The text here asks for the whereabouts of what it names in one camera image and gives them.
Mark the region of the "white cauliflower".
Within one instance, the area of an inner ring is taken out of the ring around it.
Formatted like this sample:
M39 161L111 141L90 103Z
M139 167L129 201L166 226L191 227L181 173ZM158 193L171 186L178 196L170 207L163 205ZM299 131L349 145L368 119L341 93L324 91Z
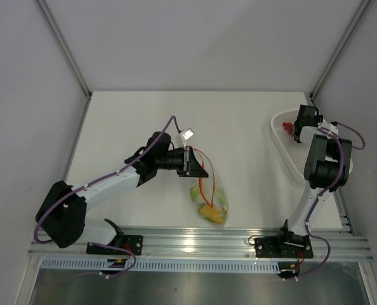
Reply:
M212 197L211 193L212 193L212 189L210 189L208 187L203 189L202 192L201 192L199 186L192 186L190 188L190 199L193 202L205 203L203 195L205 196L205 198L208 201L210 201L211 197ZM225 191L221 187L216 187L216 189L214 191L213 202L216 203L217 201L219 201L220 203L222 203L223 201L227 201Z

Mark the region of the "clear orange zip bag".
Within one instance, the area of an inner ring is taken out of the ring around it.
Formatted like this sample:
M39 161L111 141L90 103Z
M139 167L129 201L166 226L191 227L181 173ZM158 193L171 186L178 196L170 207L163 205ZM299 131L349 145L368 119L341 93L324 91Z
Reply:
M208 156L202 152L200 149L196 149L194 148L194 153L195 153L195 156L196 157L199 157L200 158L200 164L202 165L202 167L208 172L209 174L209 177L208 178L196 178L192 185L192 186L199 186L201 192L203 189L205 189L206 187L212 189L212 197L211 197L211 200L208 201L205 196L203 195L203 198L205 200L205 203L198 203L198 202L193 202L192 203L195 205L195 209L197 210L197 214L198 214L198 210L200 209L200 207L204 204L207 204L211 207L214 207L214 208L217 208L217 209L222 209L223 207L229 208L229 205L228 205L228 199L227 201L223 201L222 203L220 203L219 201L217 201L216 203L213 202L213 197L214 197L214 191L216 189L216 187L221 187L224 189L224 186L223 186L223 183L220 179L220 176L218 175L218 172L216 171L216 168L213 166L211 160L208 158ZM211 223L212 225L214 226L220 226L220 227L223 227L226 222L224 224L215 224L215 223L212 223L212 222L209 222Z

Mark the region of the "yellow green mango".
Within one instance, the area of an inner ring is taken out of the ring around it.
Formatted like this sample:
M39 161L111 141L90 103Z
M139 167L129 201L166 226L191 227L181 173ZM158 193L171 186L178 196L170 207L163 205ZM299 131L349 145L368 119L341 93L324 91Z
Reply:
M198 210L198 214L209 222L215 224L224 224L227 220L228 210L225 207L223 207L222 209L217 209L204 204Z

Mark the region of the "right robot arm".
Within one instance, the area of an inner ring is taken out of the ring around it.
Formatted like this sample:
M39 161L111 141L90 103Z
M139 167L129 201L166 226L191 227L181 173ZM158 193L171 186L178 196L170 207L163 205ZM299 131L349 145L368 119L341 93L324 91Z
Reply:
M308 146L303 168L305 189L291 216L285 220L275 241L282 256L311 246L311 227L330 195L344 186L351 172L352 141L338 135L335 123L326 123L318 108L301 105L293 124L285 131L297 144Z

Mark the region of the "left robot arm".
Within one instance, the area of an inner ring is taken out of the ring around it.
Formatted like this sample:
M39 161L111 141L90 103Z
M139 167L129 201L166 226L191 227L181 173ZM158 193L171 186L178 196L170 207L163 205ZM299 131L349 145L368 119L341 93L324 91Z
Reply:
M171 136L155 132L147 144L125 160L125 164L91 182L68 184L64 180L54 183L36 214L36 229L42 229L48 239L38 244L54 243L67 248L77 242L88 244L88 253L103 248L116 254L125 245L122 229L112 220L88 219L86 214L121 191L142 186L153 179L159 170L175 171L183 178L207 178L191 146L170 148Z

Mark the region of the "red grape bunch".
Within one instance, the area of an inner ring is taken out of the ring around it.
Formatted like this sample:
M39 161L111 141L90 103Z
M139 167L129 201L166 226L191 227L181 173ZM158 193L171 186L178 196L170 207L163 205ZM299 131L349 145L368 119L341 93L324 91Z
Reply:
M289 134L289 135L294 135L294 124L291 122L283 122L282 124L283 129Z

